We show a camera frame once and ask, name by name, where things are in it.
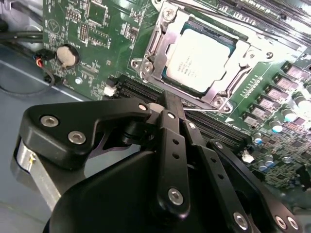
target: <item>capacitor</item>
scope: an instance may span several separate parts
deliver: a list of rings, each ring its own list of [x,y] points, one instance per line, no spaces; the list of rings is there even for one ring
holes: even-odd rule
[[[299,95],[294,99],[295,103],[298,105],[298,107],[302,110],[309,110],[311,108],[311,103],[306,100],[306,98],[303,95]]]
[[[283,130],[283,127],[278,120],[270,121],[269,125],[274,133],[279,133],[279,132],[282,132]]]
[[[284,116],[284,119],[285,119],[287,122],[293,122],[294,120],[297,119],[296,114],[293,112],[293,110],[292,110],[291,108],[285,108],[285,109],[282,111],[282,115]]]
[[[265,169],[267,169],[268,167],[265,165],[265,162],[263,160],[260,160],[258,162],[258,170],[259,171],[264,171]]]
[[[266,156],[264,156],[264,164],[267,166],[267,167],[270,167],[274,164],[273,162],[273,156],[268,154]]]
[[[306,86],[306,90],[311,94],[311,85]]]

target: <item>bolt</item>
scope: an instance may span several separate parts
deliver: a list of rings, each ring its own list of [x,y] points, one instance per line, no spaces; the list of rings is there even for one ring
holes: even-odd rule
[[[295,220],[293,220],[291,217],[287,217],[288,221],[290,222],[290,225],[295,229],[298,230],[298,224],[295,222]]]
[[[167,113],[167,115],[172,118],[172,119],[175,119],[175,116],[172,114],[172,113]]]
[[[222,144],[221,144],[220,142],[215,142],[215,145],[216,145],[219,149],[222,149],[222,148],[223,148],[223,146],[222,146]]]
[[[174,205],[181,205],[184,202],[183,195],[175,188],[169,189],[169,199]]]
[[[193,123],[189,123],[190,128],[192,128],[193,130],[195,130],[195,125]]]
[[[230,111],[230,108],[228,106],[224,107],[224,111],[225,112],[229,112]]]
[[[267,52],[266,55],[267,55],[267,59],[273,58],[273,53],[272,52]]]
[[[137,68],[138,67],[138,62],[132,62],[132,67]]]
[[[233,214],[235,222],[238,224],[239,227],[241,227],[242,230],[246,231],[248,228],[248,223],[246,219],[238,212],[235,212]]]
[[[82,84],[82,83],[83,83],[83,80],[82,80],[80,77],[77,77],[77,78],[75,79],[75,82],[76,82],[76,84]]]
[[[53,117],[53,116],[43,116],[40,119],[40,122],[42,125],[46,126],[46,127],[55,127],[58,125],[58,119]]]
[[[276,223],[278,224],[280,228],[287,229],[286,223],[279,216],[276,216]]]
[[[86,136],[82,132],[72,131],[68,134],[68,139],[73,144],[81,145],[85,143]]]
[[[146,106],[143,105],[143,104],[139,104],[138,107],[139,107],[141,110],[143,110],[143,111],[146,111],[146,110],[147,110]]]
[[[171,8],[165,8],[163,10],[163,18],[166,21],[172,21],[175,18],[175,11]]]

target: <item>electrolytic capacitor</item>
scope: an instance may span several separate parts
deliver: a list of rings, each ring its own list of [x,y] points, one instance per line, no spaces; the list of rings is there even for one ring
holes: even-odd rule
[[[282,127],[281,123],[278,120],[270,121],[269,125],[270,125],[272,131],[275,132],[275,133],[282,132],[282,130],[283,130],[283,127]]]
[[[311,108],[311,103],[306,100],[303,95],[299,95],[294,99],[295,103],[301,110],[309,110]]]
[[[270,167],[274,164],[273,162],[273,156],[272,155],[266,155],[264,158],[264,164],[267,166],[267,167]]]
[[[259,171],[264,171],[265,169],[267,169],[268,167],[265,165],[264,161],[263,160],[260,160],[258,162],[258,170]]]
[[[293,112],[291,108],[285,108],[282,111],[282,115],[284,116],[284,119],[288,122],[293,122],[294,120],[297,119],[296,114]]]
[[[253,138],[256,144],[262,143],[261,133],[254,133]]]

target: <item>wire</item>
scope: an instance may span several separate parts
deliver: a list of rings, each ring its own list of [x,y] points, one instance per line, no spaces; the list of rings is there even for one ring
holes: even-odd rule
[[[11,37],[42,37],[43,32],[40,31],[21,31],[21,32],[0,32],[0,39],[1,38],[11,38]]]
[[[2,87],[0,85],[0,91],[2,91],[3,93],[10,95],[10,96],[14,96],[14,97],[33,97],[33,96],[38,96],[41,95],[43,93],[46,93],[47,91],[51,90],[51,88],[54,86],[55,84],[55,77],[54,75],[45,67],[41,66],[41,69],[44,70],[44,72],[46,72],[49,77],[51,78],[51,82],[49,83],[49,85],[41,90],[38,91],[34,91],[34,92],[29,92],[29,93],[19,93],[19,92],[14,92],[14,91],[10,91],[5,89],[4,87]]]
[[[7,39],[1,39],[0,38],[0,43],[2,42],[7,42],[7,41],[11,41],[11,42],[26,42],[26,43],[42,43],[42,38],[7,38]]]
[[[35,61],[35,63],[36,63],[36,64],[37,64],[37,66],[39,66],[40,68],[42,68],[42,67],[43,67],[43,63],[42,63],[41,58],[37,58],[37,59],[36,59],[36,61]]]
[[[34,22],[36,22],[39,25],[42,25],[43,20],[40,15],[38,15],[36,12],[25,6],[19,1],[15,1],[11,3],[11,7],[19,12],[22,12],[23,14],[29,16]]]

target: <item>black memory slot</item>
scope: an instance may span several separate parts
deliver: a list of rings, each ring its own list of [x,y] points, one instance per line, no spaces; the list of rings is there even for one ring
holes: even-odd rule
[[[291,37],[302,45],[311,46],[309,34],[300,33],[296,28],[265,14],[253,6],[241,3],[241,5],[239,4],[239,7],[236,7],[233,6],[232,0],[221,0],[218,7],[220,8],[222,6],[226,6],[228,9],[239,12],[244,17],[254,20],[256,26],[261,29],[269,29],[277,35]]]
[[[120,78],[117,83],[115,98],[139,98],[146,103],[157,102],[161,92],[144,83],[129,78]],[[245,135],[220,121],[200,112],[186,111],[186,118],[200,129],[203,138],[207,141],[217,138],[223,141],[234,153],[243,150],[251,143],[251,137]]]

